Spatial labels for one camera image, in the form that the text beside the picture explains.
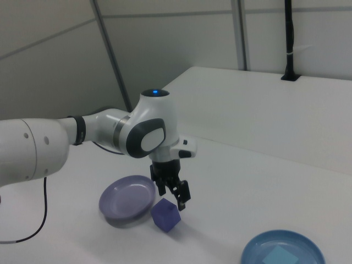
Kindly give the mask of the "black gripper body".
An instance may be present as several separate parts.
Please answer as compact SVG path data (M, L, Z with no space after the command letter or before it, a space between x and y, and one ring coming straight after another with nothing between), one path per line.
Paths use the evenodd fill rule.
M151 179L164 185L176 185L179 180L180 160L174 159L168 162L153 161L150 166Z

